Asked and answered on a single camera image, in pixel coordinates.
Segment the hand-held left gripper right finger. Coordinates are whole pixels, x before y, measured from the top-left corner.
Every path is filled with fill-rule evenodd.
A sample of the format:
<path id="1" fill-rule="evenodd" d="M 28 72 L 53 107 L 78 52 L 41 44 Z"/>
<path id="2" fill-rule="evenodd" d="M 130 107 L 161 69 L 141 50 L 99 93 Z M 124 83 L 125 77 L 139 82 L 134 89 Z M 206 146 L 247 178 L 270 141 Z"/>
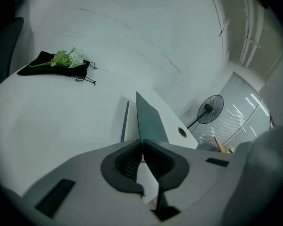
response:
<path id="1" fill-rule="evenodd" d="M 167 220 L 180 214 L 213 186 L 232 155 L 145 139 L 143 155 L 158 182 L 156 216 Z"/>

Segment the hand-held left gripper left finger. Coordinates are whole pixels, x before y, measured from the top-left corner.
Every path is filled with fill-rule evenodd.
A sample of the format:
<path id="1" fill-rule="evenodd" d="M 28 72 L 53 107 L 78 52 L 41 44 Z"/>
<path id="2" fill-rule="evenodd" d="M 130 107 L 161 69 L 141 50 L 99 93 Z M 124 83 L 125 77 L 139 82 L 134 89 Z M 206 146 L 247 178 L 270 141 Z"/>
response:
<path id="1" fill-rule="evenodd" d="M 66 226 L 152 226 L 155 215 L 136 182 L 140 140 L 72 157 L 35 182 L 23 199 L 47 223 Z"/>

